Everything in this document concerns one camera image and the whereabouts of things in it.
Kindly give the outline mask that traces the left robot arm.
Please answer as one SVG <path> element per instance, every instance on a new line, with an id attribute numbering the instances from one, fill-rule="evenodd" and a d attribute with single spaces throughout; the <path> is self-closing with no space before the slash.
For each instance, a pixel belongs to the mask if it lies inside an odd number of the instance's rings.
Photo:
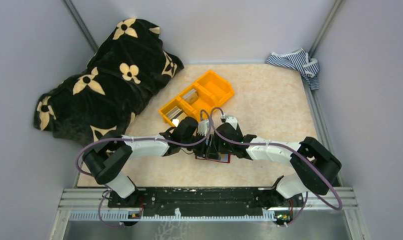
<path id="1" fill-rule="evenodd" d="M 122 169 L 130 159 L 178 153 L 181 148 L 193 149 L 206 142 L 210 122 L 186 117 L 177 127 L 154 136 L 131 137 L 109 134 L 99 143 L 93 143 L 83 152 L 82 160 L 99 185 L 105 185 L 119 195 L 127 207 L 135 206 L 140 199 L 136 185 Z"/>

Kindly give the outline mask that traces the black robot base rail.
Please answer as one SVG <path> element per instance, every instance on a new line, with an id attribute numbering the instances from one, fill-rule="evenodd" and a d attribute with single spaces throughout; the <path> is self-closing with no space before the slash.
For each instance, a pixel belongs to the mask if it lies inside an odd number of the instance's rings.
<path id="1" fill-rule="evenodd" d="M 108 197 L 110 208 L 136 208 L 144 217 L 260 217 L 264 210 L 301 207 L 302 194 L 279 197 L 270 187 L 143 187 L 127 198 L 116 192 Z"/>

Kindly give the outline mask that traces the red leather card holder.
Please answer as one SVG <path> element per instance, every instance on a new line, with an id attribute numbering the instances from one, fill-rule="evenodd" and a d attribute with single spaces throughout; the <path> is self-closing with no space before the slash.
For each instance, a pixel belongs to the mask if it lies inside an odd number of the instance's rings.
<path id="1" fill-rule="evenodd" d="M 201 156 L 195 156 L 196 160 L 211 161 L 217 163 L 229 164 L 231 162 L 231 156 L 229 154 L 221 154 L 220 159 L 203 158 Z"/>

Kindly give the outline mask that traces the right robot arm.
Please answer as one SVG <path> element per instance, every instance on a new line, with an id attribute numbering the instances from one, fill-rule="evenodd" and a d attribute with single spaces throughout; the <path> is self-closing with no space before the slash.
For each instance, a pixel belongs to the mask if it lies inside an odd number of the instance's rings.
<path id="1" fill-rule="evenodd" d="M 291 197 L 304 192 L 326 195 L 342 168 L 340 161 L 314 137 L 282 142 L 254 134 L 243 135 L 234 116 L 222 118 L 214 136 L 219 140 L 218 149 L 226 154 L 252 161 L 271 161 L 294 169 L 294 173 L 280 177 L 272 187 L 271 200 L 277 206 L 284 206 Z"/>

